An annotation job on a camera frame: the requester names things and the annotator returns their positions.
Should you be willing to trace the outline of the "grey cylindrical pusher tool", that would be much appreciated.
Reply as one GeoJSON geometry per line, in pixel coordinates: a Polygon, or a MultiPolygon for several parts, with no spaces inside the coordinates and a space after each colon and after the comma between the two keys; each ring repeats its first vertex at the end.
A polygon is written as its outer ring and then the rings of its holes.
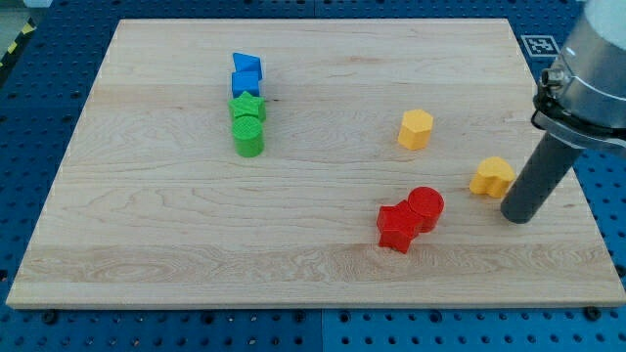
{"type": "Polygon", "coordinates": [[[501,202],[510,222],[529,222],[582,154],[581,149],[546,133],[501,202]]]}

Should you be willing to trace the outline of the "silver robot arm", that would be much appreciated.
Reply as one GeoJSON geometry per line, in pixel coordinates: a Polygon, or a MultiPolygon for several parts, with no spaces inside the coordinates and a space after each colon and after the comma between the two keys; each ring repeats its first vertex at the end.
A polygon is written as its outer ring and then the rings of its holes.
{"type": "Polygon", "coordinates": [[[588,1],[538,80],[531,123],[545,132],[501,203],[529,222],[585,150],[625,155],[625,2],[588,1]]]}

